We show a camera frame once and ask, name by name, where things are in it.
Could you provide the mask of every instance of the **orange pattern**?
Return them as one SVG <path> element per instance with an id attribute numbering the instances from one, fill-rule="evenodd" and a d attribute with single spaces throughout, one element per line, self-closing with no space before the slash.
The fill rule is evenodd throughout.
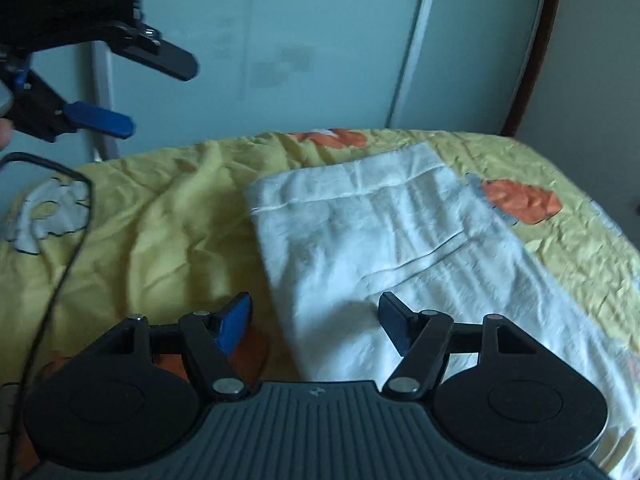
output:
<path id="1" fill-rule="evenodd" d="M 317 146 L 325 146 L 334 150 L 353 146 L 354 148 L 364 148 L 367 145 L 367 136 L 362 132 L 346 130 L 344 128 L 329 128 L 328 133 L 307 132 L 306 134 L 291 134 L 298 142 L 309 139 Z"/>
<path id="2" fill-rule="evenodd" d="M 553 191 L 513 180 L 483 182 L 482 190 L 493 206 L 525 224 L 537 224 L 562 210 L 562 203 Z"/>

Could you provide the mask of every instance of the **finger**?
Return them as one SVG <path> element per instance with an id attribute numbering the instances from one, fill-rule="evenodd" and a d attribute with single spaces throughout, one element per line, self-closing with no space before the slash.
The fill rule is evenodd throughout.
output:
<path id="1" fill-rule="evenodd" d="M 0 119 L 0 150 L 7 147 L 14 134 L 14 125 L 7 119 Z"/>

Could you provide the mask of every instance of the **screw head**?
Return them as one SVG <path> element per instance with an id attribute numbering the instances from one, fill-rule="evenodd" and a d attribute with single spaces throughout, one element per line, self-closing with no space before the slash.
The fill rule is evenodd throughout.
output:
<path id="1" fill-rule="evenodd" d="M 389 387 L 398 394 L 412 394 L 418 391 L 420 383 L 412 377 L 396 377 L 389 381 Z"/>
<path id="2" fill-rule="evenodd" d="M 225 377 L 224 379 L 218 379 L 213 383 L 213 389 L 219 394 L 223 395 L 235 395 L 244 390 L 244 383 L 233 377 Z"/>

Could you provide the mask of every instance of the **bed sheet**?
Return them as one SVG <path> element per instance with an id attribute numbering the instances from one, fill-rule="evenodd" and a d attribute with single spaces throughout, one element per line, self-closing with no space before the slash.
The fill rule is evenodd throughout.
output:
<path id="1" fill-rule="evenodd" d="M 254 323 L 271 336 L 265 377 L 297 379 L 242 190 L 267 174 L 337 164 L 416 142 L 428 142 L 462 179 L 475 174 L 553 190 L 562 210 L 536 225 L 518 223 L 514 232 L 608 335 L 640 350 L 638 251 L 534 150 L 479 134 L 324 130 L 207 141 L 81 168 L 95 182 L 94 224 L 60 297 L 40 361 L 49 361 L 54 352 L 77 353 L 128 313 L 145 314 L 151 323 L 174 322 L 193 310 L 216 309 L 246 290 L 255 301 Z M 74 189 L 64 181 L 60 186 Z M 82 195 L 71 197 L 73 205 L 82 203 Z M 15 232 L 9 236 L 5 223 L 0 382 L 17 379 L 82 226 L 79 220 L 75 233 L 46 233 L 34 241 L 28 231 L 27 240 Z M 35 249 L 19 251 L 23 243 Z M 636 362 L 629 365 L 640 370 Z"/>

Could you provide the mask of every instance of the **wall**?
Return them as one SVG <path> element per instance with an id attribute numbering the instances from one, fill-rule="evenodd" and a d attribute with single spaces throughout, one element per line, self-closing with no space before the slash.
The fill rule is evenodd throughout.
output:
<path id="1" fill-rule="evenodd" d="M 34 55 L 34 69 L 68 101 L 91 102 L 90 50 L 88 45 L 64 46 Z M 66 166 L 78 166 L 93 160 L 88 137 L 84 133 L 61 136 L 50 144 L 16 132 L 7 152 L 28 152 L 50 158 Z M 48 173 L 17 162 L 0 173 L 0 218 L 16 194 Z"/>
<path id="2" fill-rule="evenodd" d="M 143 0 L 148 24 L 192 52 L 172 80 L 113 57 L 114 109 L 133 117 L 122 155 L 262 130 L 380 128 L 418 0 Z"/>
<path id="3" fill-rule="evenodd" d="M 561 0 L 518 138 L 640 246 L 640 0 Z"/>

